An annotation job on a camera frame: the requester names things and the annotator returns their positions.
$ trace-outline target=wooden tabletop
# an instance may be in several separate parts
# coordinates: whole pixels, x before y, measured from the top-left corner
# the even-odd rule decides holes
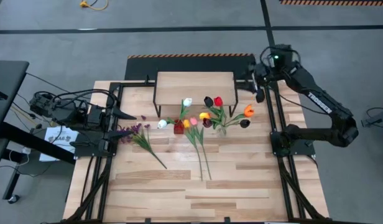
[[[179,105],[192,98],[194,105],[204,105],[206,96],[220,96],[223,105],[236,104],[233,72],[159,72],[155,103]]]
[[[95,88],[108,89],[109,83],[98,81]],[[281,95],[299,102],[298,95],[285,83],[279,82],[279,87]],[[159,119],[152,103],[153,88],[125,88],[121,110],[138,120],[120,120],[119,124],[122,127],[150,124],[150,143],[168,169],[165,170],[140,147],[120,144],[111,167],[103,221],[143,222],[144,218],[152,218],[153,222],[223,222],[224,217],[230,217],[234,222],[286,221],[279,168],[269,140],[271,128],[267,104],[257,104],[246,91],[239,90],[238,96],[235,115],[252,103],[255,115],[251,125],[246,129],[231,126],[226,137],[211,128],[205,130],[212,180],[209,180],[202,159],[204,181],[201,181],[198,157],[188,139],[174,135],[172,125],[156,129]],[[94,93],[91,102],[104,106],[106,95]],[[286,101],[282,104],[286,122],[305,127],[301,107]],[[202,110],[201,106],[192,106],[190,116],[198,116]],[[179,111],[180,106],[163,107],[162,117],[176,118]],[[141,115],[146,116],[147,121],[142,121]],[[328,216],[316,165],[306,156],[294,158],[302,192],[322,215]],[[63,218],[72,215],[80,204],[89,160],[86,157],[76,162]],[[86,192],[89,192],[91,178],[92,174]],[[295,196],[292,190],[290,192],[294,216],[298,217]],[[93,217],[97,215],[98,202],[99,193]]]

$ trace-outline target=orange striped tape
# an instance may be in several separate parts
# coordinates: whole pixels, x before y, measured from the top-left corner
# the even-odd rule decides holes
[[[128,58],[153,58],[153,57],[240,57],[252,54],[160,54],[160,55],[130,55]]]
[[[383,6],[383,1],[281,0],[281,4],[311,6]]]

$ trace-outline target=paper sheet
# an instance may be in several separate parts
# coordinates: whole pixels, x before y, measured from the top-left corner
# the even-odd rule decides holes
[[[54,128],[47,128],[47,132],[45,134],[44,140],[48,142],[53,142],[53,140],[55,140],[55,138],[59,135],[59,133],[60,133],[60,126],[54,127]],[[73,131],[70,128],[66,128],[63,126],[62,132],[60,133],[56,141],[53,142],[53,144],[69,152],[74,153],[75,148],[70,145],[70,142],[75,141],[77,136],[78,136],[77,131]],[[55,159],[53,157],[47,156],[42,153],[40,155],[41,162],[57,161],[57,160],[58,159]]]

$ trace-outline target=gray floor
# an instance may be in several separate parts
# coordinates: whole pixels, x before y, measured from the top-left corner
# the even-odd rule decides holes
[[[261,5],[253,0],[110,0],[101,12],[78,4],[3,0],[0,30],[264,25]],[[276,0],[267,5],[273,26],[383,25],[383,7],[283,6]],[[350,108],[358,123],[368,108],[383,106],[383,30],[276,31],[274,38],[300,52],[316,82]],[[132,54],[258,54],[267,45],[264,31],[0,35],[0,60],[29,61],[28,72],[79,90],[95,80],[123,79]],[[20,94],[30,99],[38,90],[59,93],[26,77]],[[20,98],[16,102],[26,107]],[[329,126],[329,119],[304,112],[309,127]],[[23,128],[11,112],[6,120]],[[323,190],[335,220],[383,223],[383,129],[358,126],[360,136],[348,148],[315,143]],[[46,165],[28,166],[38,173]],[[14,205],[1,200],[12,172],[1,168],[0,223],[59,221],[72,168],[59,162],[43,176],[21,176],[16,193],[23,198]]]

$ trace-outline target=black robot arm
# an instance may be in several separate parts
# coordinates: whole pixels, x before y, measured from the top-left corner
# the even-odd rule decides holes
[[[328,141],[339,147],[348,146],[358,136],[353,114],[321,89],[300,62],[292,60],[293,52],[295,51],[289,45],[277,45],[272,47],[269,55],[270,65],[261,60],[261,63],[249,67],[253,80],[252,89],[257,93],[258,103],[264,99],[261,86],[270,88],[270,83],[285,80],[289,88],[305,95],[328,114],[332,125],[330,128],[299,128],[290,124],[285,130],[272,134],[272,143],[277,147],[290,148],[296,140],[305,139]]]

